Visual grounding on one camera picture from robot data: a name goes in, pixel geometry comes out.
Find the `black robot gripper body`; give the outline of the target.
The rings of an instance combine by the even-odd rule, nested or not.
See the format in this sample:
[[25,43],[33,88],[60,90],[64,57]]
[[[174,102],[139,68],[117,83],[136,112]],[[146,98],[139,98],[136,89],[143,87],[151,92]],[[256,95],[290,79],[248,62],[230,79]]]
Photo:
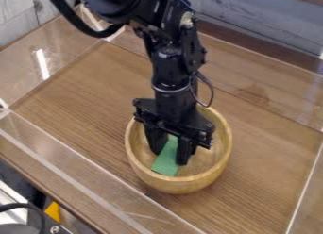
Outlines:
[[155,125],[168,136],[196,140],[196,148],[211,148],[216,127],[199,112],[198,85],[179,89],[158,89],[154,98],[135,98],[133,118],[143,125]]

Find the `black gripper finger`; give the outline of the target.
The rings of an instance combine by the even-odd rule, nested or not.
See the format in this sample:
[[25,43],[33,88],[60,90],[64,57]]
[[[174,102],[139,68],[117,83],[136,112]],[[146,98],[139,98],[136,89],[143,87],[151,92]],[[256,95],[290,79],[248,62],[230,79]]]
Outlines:
[[155,125],[144,125],[144,129],[150,150],[159,155],[168,142],[168,133]]
[[178,139],[176,148],[176,164],[183,166],[188,164],[191,155],[196,152],[196,140],[187,137],[180,137]]

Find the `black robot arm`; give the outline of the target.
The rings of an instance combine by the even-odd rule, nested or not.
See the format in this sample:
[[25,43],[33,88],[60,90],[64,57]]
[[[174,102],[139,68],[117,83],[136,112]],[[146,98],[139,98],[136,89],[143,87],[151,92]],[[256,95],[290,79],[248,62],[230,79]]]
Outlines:
[[143,124],[150,149],[160,154],[168,137],[176,136],[175,162],[188,163],[199,147],[210,148],[215,125],[196,107],[198,82],[206,77],[207,49],[198,36],[195,11],[188,0],[80,0],[109,23],[92,29],[65,0],[49,0],[67,21],[84,34],[105,38],[129,26],[143,39],[152,64],[152,98],[136,98],[133,118]]

